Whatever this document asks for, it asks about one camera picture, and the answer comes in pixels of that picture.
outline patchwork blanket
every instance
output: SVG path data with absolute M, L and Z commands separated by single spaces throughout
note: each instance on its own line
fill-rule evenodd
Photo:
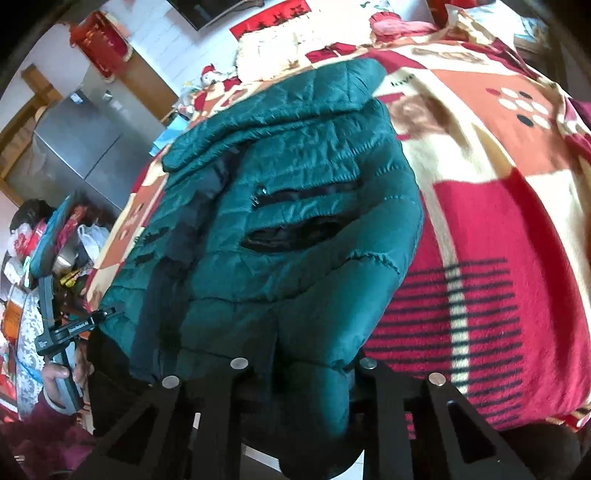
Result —
M 463 12 L 425 37 L 307 57 L 280 79 L 213 85 L 191 125 L 304 70 L 356 57 L 386 68 L 374 97 L 389 110 L 426 219 L 366 353 L 411 375 L 442 372 L 499 429 L 586 403 L 591 131 L 568 94 Z M 158 202 L 161 156 L 109 238 L 90 308 Z

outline silver bolt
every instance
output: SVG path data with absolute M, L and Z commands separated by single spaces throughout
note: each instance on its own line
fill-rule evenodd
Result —
M 366 370 L 373 370 L 378 366 L 378 361 L 370 358 L 368 356 L 364 356 L 361 360 L 359 360 L 359 365 Z
M 239 356 L 230 362 L 230 367 L 232 367 L 234 370 L 244 370 L 246 367 L 248 367 L 248 360 Z
M 177 388 L 179 383 L 181 383 L 180 379 L 174 375 L 169 375 L 162 380 L 164 388 Z
M 438 387 L 441 387 L 446 382 L 445 377 L 437 372 L 434 372 L 429 375 L 429 381 L 433 385 L 437 385 Z

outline green puffer jacket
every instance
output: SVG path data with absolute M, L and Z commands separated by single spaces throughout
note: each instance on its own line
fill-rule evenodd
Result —
M 343 441 L 346 367 L 421 234 L 413 171 L 372 98 L 384 77 L 372 59 L 325 66 L 182 135 L 163 159 L 161 204 L 102 301 L 125 305 L 100 328 L 147 381 L 202 377 L 275 335 L 272 406 L 254 428 L 283 465 Z

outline hand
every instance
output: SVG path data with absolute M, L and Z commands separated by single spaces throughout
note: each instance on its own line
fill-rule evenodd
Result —
M 80 343 L 76 348 L 74 354 L 76 360 L 76 368 L 74 369 L 73 379 L 82 389 L 86 386 L 88 377 L 95 371 L 95 366 L 86 359 L 86 344 Z M 41 377 L 43 379 L 43 388 L 47 396 L 53 403 L 62 407 L 64 403 L 61 400 L 60 390 L 57 388 L 56 379 L 68 378 L 70 371 L 64 365 L 47 362 L 41 370 Z

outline black dot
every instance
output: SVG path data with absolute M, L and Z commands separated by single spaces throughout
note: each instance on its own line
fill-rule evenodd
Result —
M 534 126 L 534 123 L 529 118 L 527 118 L 525 115 L 517 115 L 517 118 L 519 119 L 519 121 L 522 124 L 525 124 L 528 127 L 533 127 Z

